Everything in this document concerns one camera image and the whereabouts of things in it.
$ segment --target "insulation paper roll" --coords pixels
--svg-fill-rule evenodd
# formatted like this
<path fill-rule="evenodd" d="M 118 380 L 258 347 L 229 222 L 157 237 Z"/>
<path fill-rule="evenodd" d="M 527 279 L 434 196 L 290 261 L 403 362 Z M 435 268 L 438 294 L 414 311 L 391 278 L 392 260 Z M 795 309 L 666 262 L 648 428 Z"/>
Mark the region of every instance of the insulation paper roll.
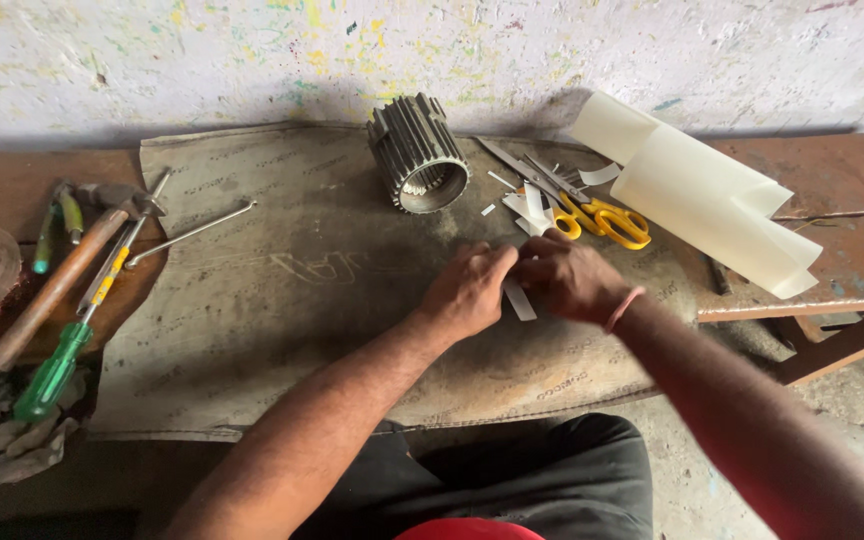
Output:
<path fill-rule="evenodd" d="M 822 246 L 771 221 L 792 192 L 601 91 L 571 136 L 625 166 L 612 197 L 780 299 L 816 285 Z"/>

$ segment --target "workbench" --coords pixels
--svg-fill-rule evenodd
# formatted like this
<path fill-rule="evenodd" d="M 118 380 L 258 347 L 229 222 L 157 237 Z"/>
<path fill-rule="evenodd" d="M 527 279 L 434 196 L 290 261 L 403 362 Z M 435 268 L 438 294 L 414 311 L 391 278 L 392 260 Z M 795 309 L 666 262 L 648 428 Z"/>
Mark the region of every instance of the workbench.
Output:
<path fill-rule="evenodd" d="M 798 353 L 775 366 L 774 376 L 794 384 L 827 373 L 864 356 L 864 320 L 821 340 L 810 324 L 816 313 L 864 312 L 864 133 L 802 138 L 718 140 L 712 147 L 766 176 L 796 195 L 774 219 L 823 246 L 811 266 L 819 284 L 801 295 L 779 300 L 741 276 L 729 272 L 734 293 L 719 296 L 701 252 L 681 241 L 673 251 L 696 297 L 700 322 L 779 318 Z M 123 183 L 143 186 L 138 150 L 82 150 L 49 153 L 0 153 L 0 227 L 30 254 L 39 234 L 56 178 L 75 183 Z M 133 251 L 165 240 L 158 223 L 143 228 Z M 84 354 L 100 353 L 115 331 L 142 303 L 167 261 L 166 252 L 150 256 L 135 271 L 115 282 L 92 326 L 95 335 Z M 97 268 L 102 256 L 93 265 Z M 28 271 L 0 310 L 0 336 L 44 283 Z M 88 279 L 67 295 L 22 355 L 22 362 L 41 362 L 58 343 L 63 325 L 74 317 Z"/>

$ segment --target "green screwdriver handle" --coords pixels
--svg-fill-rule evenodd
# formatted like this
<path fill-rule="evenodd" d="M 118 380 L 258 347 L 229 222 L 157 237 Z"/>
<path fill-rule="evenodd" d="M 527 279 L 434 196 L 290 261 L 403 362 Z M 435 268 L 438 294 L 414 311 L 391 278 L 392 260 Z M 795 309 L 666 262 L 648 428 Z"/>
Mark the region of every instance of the green screwdriver handle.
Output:
<path fill-rule="evenodd" d="M 39 366 L 29 387 L 15 402 L 12 415 L 21 422 L 39 422 L 49 415 L 49 411 L 66 389 L 72 372 L 75 371 L 75 358 L 79 351 L 92 338 L 92 328 L 84 323 L 69 323 L 58 337 L 58 347 L 52 356 Z"/>

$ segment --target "wall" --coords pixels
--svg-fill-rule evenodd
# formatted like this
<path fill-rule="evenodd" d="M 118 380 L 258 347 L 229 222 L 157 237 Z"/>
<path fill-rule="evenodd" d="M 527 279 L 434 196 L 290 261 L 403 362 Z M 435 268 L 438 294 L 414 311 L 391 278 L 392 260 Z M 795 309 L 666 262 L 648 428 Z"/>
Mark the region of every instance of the wall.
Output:
<path fill-rule="evenodd" d="M 0 148 L 418 91 L 456 131 L 555 137 L 594 88 L 693 134 L 864 130 L 864 0 L 0 0 Z"/>

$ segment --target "hammer head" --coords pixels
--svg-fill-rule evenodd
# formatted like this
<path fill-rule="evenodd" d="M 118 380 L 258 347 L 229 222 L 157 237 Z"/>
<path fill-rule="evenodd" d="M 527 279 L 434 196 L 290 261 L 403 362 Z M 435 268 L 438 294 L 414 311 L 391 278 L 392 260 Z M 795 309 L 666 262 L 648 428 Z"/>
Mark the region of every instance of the hammer head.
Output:
<path fill-rule="evenodd" d="M 159 199 L 125 183 L 84 183 L 76 188 L 75 196 L 83 205 L 125 211 L 132 220 L 142 215 L 162 217 L 168 214 Z"/>

